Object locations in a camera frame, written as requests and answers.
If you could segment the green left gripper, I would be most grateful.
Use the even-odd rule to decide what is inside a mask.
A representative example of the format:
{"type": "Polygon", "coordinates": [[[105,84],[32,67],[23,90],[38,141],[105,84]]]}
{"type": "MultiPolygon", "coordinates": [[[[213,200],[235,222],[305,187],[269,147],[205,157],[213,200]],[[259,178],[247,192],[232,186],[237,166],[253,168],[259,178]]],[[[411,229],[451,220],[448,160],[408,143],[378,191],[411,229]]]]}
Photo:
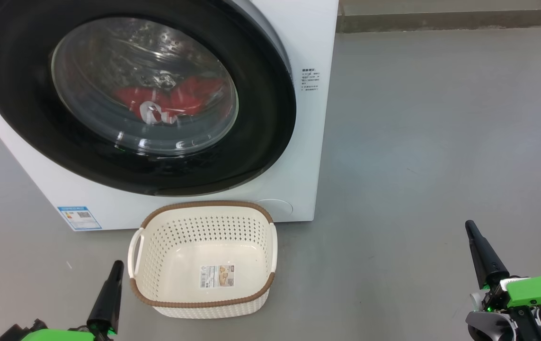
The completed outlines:
{"type": "Polygon", "coordinates": [[[25,335],[20,341],[110,341],[110,337],[102,337],[101,334],[117,333],[123,274],[123,261],[115,261],[87,319],[88,329],[40,329],[25,335]]]}

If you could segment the round white filter cover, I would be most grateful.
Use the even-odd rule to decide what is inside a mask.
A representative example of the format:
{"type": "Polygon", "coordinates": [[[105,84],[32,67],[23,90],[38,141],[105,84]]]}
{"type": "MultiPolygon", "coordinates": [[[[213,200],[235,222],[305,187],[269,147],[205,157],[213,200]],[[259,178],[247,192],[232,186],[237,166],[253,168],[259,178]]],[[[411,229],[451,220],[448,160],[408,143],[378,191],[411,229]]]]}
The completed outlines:
{"type": "Polygon", "coordinates": [[[293,213],[292,205],[281,199],[260,199],[255,203],[263,207],[271,216],[291,216],[293,213]]]}

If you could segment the cream perforated laundry basket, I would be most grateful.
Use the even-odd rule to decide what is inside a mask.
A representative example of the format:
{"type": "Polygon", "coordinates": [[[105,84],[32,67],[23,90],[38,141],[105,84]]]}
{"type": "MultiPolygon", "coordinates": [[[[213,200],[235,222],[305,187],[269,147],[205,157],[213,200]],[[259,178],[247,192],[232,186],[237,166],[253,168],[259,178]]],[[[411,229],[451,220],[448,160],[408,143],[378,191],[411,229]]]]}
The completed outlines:
{"type": "Polygon", "coordinates": [[[275,279],[278,237],[255,203],[199,201],[160,207],[134,233],[127,271],[134,295],[164,316],[226,319],[259,311],[275,279]],[[199,268],[234,265],[233,287],[199,288],[199,268]]]}

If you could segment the round black glass washer door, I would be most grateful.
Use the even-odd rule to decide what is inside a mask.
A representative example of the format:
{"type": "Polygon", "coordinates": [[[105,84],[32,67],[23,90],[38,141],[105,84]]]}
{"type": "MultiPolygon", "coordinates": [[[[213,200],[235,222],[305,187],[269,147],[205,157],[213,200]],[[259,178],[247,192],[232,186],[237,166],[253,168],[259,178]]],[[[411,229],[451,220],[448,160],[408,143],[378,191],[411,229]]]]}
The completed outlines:
{"type": "Polygon", "coordinates": [[[0,0],[0,122],[28,149],[78,177],[147,196],[201,196],[239,186],[285,151],[296,121],[287,52],[251,0],[0,0]],[[228,69],[239,97],[229,133],[171,157],[120,149],[60,100],[52,54],[72,30],[141,18],[196,39],[228,69]]]}

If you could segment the perforated steel washer drum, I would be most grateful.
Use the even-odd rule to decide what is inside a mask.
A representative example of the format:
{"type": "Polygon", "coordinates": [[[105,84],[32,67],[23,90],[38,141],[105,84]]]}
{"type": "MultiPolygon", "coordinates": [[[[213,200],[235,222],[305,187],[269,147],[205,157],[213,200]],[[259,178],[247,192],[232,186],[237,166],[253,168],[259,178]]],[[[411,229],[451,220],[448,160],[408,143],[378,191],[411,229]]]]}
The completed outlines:
{"type": "Polygon", "coordinates": [[[83,125],[120,149],[175,156],[196,153],[224,138],[239,114],[237,88],[211,50],[187,34],[141,18],[102,18],[67,34],[51,60],[62,103],[83,125]],[[112,94],[122,87],[170,90],[190,76],[227,81],[196,117],[177,125],[146,125],[112,94]]]}

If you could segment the red and white garment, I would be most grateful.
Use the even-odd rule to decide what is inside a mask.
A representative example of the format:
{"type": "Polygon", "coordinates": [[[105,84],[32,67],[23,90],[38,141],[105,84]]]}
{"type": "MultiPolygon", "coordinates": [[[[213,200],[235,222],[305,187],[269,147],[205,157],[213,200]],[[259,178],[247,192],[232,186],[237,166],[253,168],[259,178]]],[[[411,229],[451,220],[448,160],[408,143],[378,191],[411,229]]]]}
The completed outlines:
{"type": "Polygon", "coordinates": [[[227,81],[190,76],[170,90],[158,87],[122,87],[113,95],[146,125],[177,125],[178,117],[196,117],[217,95],[223,97],[227,81]]]}

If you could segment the paper product label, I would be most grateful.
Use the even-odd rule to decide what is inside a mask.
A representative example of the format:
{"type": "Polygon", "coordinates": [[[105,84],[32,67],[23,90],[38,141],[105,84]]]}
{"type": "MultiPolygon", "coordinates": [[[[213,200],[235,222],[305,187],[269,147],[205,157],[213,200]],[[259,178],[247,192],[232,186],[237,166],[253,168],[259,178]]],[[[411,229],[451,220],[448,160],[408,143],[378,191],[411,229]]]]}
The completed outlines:
{"type": "Polygon", "coordinates": [[[234,286],[234,265],[206,265],[199,268],[199,288],[221,288],[234,286]]]}

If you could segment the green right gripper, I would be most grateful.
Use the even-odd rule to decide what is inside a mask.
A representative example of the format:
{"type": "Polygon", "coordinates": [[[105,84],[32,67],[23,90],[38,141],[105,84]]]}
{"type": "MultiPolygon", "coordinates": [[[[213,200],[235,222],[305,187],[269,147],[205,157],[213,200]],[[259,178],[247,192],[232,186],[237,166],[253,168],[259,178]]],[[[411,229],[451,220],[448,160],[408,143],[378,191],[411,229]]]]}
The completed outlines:
{"type": "Polygon", "coordinates": [[[541,306],[541,276],[510,277],[510,272],[476,223],[466,221],[465,229],[479,288],[489,289],[481,300],[481,311],[541,306]]]}

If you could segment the blue energy label sticker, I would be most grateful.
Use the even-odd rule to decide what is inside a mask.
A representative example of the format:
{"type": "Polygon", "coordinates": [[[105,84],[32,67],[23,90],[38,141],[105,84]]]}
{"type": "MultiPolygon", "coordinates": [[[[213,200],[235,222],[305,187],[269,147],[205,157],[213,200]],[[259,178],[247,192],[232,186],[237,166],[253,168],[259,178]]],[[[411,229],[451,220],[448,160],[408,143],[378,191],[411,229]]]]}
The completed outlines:
{"type": "Polygon", "coordinates": [[[97,219],[86,206],[59,206],[57,209],[74,231],[102,229],[97,219]]]}

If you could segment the white front-load washing machine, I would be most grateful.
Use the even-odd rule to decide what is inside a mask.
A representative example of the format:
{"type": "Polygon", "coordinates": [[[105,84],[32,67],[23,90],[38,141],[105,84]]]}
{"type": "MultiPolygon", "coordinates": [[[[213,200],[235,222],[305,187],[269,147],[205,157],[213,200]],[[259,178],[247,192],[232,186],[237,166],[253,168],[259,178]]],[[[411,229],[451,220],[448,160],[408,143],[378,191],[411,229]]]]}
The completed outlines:
{"type": "Polygon", "coordinates": [[[339,0],[251,2],[275,29],[291,67],[296,121],[280,158],[259,176],[227,190],[201,196],[147,196],[78,177],[36,155],[9,126],[0,122],[0,139],[59,214],[59,206],[86,206],[101,230],[135,229],[145,216],[167,205],[281,199],[292,205],[293,213],[272,216],[275,222],[313,220],[339,0]]]}

